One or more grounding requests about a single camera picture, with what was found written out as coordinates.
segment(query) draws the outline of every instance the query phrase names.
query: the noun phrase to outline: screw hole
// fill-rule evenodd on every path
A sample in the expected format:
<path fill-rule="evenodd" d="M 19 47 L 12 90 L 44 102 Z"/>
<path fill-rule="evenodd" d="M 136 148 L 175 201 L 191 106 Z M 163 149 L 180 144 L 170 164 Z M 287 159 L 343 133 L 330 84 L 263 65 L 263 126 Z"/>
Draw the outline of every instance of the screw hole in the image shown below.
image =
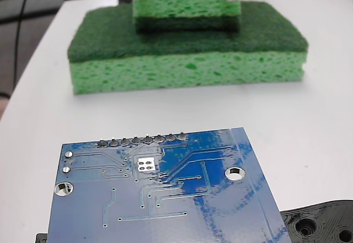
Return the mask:
<path fill-rule="evenodd" d="M 303 218 L 296 224 L 296 230 L 302 236 L 310 236 L 314 234 L 316 232 L 316 228 L 316 223 L 309 218 Z"/>
<path fill-rule="evenodd" d="M 350 242 L 352 240 L 352 238 L 353 238 L 352 233 L 348 230 L 343 230 L 339 234 L 339 239 L 342 242 Z"/>
<path fill-rule="evenodd" d="M 60 182 L 55 186 L 54 193 L 58 196 L 67 196 L 72 193 L 73 185 L 69 182 Z"/>
<path fill-rule="evenodd" d="M 225 174 L 231 181 L 240 181 L 245 177 L 245 171 L 239 167 L 231 167 L 226 170 Z"/>

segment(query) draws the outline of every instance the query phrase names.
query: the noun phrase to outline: stacked sponge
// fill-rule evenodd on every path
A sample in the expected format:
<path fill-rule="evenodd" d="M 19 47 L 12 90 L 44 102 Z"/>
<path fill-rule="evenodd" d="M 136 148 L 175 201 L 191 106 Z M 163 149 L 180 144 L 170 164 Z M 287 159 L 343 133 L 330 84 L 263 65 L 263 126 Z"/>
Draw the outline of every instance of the stacked sponge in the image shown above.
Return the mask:
<path fill-rule="evenodd" d="M 151 27 L 146 23 L 150 18 L 136 12 L 139 1 L 86 15 L 68 51 L 76 94 L 302 78 L 308 44 L 267 3 L 241 3 L 240 31 L 156 32 L 146 31 Z M 137 18 L 143 33 L 136 31 L 133 21 Z M 178 23 L 179 19 L 161 13 L 156 21 L 166 28 L 168 20 L 176 29 L 182 29 L 184 23 L 192 25 L 185 20 Z"/>
<path fill-rule="evenodd" d="M 237 30 L 238 0 L 133 0 L 137 30 Z"/>

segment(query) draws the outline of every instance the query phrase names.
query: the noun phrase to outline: black cable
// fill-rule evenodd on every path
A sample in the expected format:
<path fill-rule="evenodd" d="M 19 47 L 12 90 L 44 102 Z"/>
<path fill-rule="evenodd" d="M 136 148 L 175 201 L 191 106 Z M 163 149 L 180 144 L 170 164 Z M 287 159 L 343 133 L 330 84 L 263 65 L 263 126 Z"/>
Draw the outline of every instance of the black cable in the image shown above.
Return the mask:
<path fill-rule="evenodd" d="M 20 28 L 21 28 L 21 22 L 22 22 L 22 17 L 24 13 L 24 8 L 26 6 L 27 0 L 23 0 L 22 2 L 22 7 L 21 11 L 18 17 L 18 23 L 17 23 L 17 30 L 16 30 L 16 39 L 15 39 L 15 52 L 14 52 L 14 71 L 13 71 L 13 89 L 16 87 L 16 80 L 17 80 L 17 64 L 18 64 L 18 41 L 20 37 Z"/>
<path fill-rule="evenodd" d="M 10 95 L 8 95 L 7 93 L 1 93 L 1 92 L 0 92 L 0 98 L 7 98 L 7 99 L 10 99 Z"/>

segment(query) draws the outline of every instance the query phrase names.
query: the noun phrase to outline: sponge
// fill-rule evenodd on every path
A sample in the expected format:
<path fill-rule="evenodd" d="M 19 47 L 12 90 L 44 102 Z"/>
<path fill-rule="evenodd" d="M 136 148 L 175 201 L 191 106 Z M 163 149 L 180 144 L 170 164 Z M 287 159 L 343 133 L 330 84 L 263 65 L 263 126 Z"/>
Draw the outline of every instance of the sponge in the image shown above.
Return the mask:
<path fill-rule="evenodd" d="M 242 2 L 241 32 L 138 34 L 131 5 L 87 14 L 68 50 L 74 92 L 299 81 L 308 44 L 272 6 Z"/>
<path fill-rule="evenodd" d="M 133 0 L 138 31 L 238 30 L 240 1 Z"/>

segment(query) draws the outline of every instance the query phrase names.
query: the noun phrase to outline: table surface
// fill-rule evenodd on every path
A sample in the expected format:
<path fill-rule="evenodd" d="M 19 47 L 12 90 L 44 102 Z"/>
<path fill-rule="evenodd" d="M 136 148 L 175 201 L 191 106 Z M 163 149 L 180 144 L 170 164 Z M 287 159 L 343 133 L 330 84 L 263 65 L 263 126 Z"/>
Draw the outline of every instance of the table surface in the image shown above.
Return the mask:
<path fill-rule="evenodd" d="M 100 138 L 244 127 L 280 210 L 353 199 L 353 0 L 265 1 L 309 42 L 302 82 L 79 96 L 68 46 L 117 0 L 65 2 L 0 121 L 0 241 L 47 232 L 61 145 Z"/>

